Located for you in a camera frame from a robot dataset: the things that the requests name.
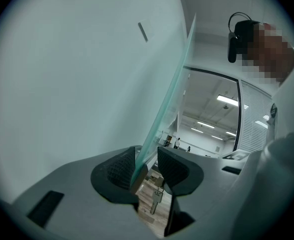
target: black headset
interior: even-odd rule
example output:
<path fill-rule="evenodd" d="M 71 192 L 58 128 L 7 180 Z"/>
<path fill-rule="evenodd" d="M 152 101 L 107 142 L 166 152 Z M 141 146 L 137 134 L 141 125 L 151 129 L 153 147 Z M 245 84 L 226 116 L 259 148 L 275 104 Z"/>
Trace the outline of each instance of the black headset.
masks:
<path fill-rule="evenodd" d="M 243 16 L 247 20 L 237 22 L 237 24 L 235 25 L 234 32 L 232 32 L 231 19 L 236 15 Z M 247 45 L 247 33 L 250 30 L 250 28 L 252 28 L 253 25 L 257 23 L 260 22 L 252 20 L 251 17 L 249 17 L 246 13 L 240 11 L 235 12 L 230 16 L 228 21 L 228 61 L 230 63 L 234 63 L 236 61 L 237 54 L 244 53 L 244 50 L 242 50 L 241 48 Z"/>

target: ceiling light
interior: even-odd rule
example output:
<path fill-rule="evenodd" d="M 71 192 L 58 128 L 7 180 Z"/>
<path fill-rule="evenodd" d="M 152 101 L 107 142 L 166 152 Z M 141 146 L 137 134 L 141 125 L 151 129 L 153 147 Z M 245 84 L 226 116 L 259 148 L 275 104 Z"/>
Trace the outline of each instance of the ceiling light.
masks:
<path fill-rule="evenodd" d="M 232 132 L 229 132 L 229 131 L 226 131 L 227 134 L 230 134 L 232 136 L 236 136 L 236 134 L 232 133 Z"/>
<path fill-rule="evenodd" d="M 265 124 L 265 123 L 263 123 L 263 122 L 261 122 L 261 121 L 256 121 L 255 123 L 256 123 L 256 124 L 259 124 L 259 125 L 262 126 L 262 127 L 265 127 L 266 129 L 268 129 L 268 125 Z"/>
<path fill-rule="evenodd" d="M 218 95 L 217 100 L 222 101 L 222 102 L 226 102 L 226 103 L 229 103 L 229 104 L 232 104 L 232 105 L 238 107 L 238 101 L 237 100 L 227 98 L 227 97 L 221 96 L 221 95 Z"/>
<path fill-rule="evenodd" d="M 211 135 L 211 137 L 214 137 L 214 138 L 216 138 L 216 139 L 218 139 L 218 140 L 223 140 L 222 138 L 218 138 L 218 137 L 216 137 L 216 136 L 214 136 L 214 135 Z"/>
<path fill-rule="evenodd" d="M 197 130 L 197 129 L 194 129 L 194 128 L 191 128 L 192 130 L 194 130 L 194 131 L 196 131 L 196 132 L 200 132 L 200 133 L 202 133 L 203 134 L 203 132 L 202 131 L 200 131 L 200 130 Z"/>
<path fill-rule="evenodd" d="M 201 125 L 203 125 L 203 126 L 207 126 L 207 127 L 209 127 L 209 128 L 215 128 L 215 127 L 213 127 L 213 126 L 211 126 L 211 125 L 209 125 L 209 124 L 206 124 L 206 123 L 203 123 L 203 122 L 197 122 L 198 124 L 201 124 Z"/>

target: distant person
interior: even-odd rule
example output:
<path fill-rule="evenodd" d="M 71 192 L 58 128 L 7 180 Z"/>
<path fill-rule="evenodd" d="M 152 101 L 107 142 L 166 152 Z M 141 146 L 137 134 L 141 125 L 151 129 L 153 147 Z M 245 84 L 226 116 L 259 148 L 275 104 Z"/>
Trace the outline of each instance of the distant person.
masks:
<path fill-rule="evenodd" d="M 178 138 L 178 139 L 175 141 L 175 144 L 173 145 L 173 148 L 174 148 L 174 149 L 178 149 L 180 143 L 181 143 L 181 138 Z"/>

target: person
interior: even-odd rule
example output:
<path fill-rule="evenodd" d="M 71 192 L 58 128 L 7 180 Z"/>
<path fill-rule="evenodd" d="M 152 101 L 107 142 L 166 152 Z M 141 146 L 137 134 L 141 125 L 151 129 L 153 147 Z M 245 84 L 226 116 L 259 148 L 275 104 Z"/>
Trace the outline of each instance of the person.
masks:
<path fill-rule="evenodd" d="M 258 238 L 294 198 L 294 44 L 260 22 L 244 32 L 241 42 L 242 58 L 258 66 L 265 78 L 276 79 L 279 87 L 272 96 L 265 147 L 256 154 L 256 176 L 234 224 L 236 240 Z"/>
<path fill-rule="evenodd" d="M 181 138 L 178 138 L 178 140 L 175 141 L 175 143 L 174 143 L 174 145 L 173 145 L 173 148 L 174 148 L 174 149 L 178 149 L 178 148 L 179 148 L 179 145 L 180 145 L 180 143 L 181 143 L 180 139 L 181 139 Z"/>

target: metal key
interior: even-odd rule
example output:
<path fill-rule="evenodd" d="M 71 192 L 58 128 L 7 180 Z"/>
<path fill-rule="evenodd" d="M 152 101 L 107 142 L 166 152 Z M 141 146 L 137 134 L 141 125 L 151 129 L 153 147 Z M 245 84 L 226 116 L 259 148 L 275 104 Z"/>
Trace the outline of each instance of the metal key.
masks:
<path fill-rule="evenodd" d="M 150 213 L 151 213 L 151 215 L 154 215 L 158 203 L 161 203 L 161 202 L 162 202 L 162 199 L 163 199 L 163 193 L 160 192 L 159 190 L 155 190 L 155 191 L 152 193 L 152 199 L 153 199 L 153 202 L 152 202 L 152 206 L 151 206 Z"/>

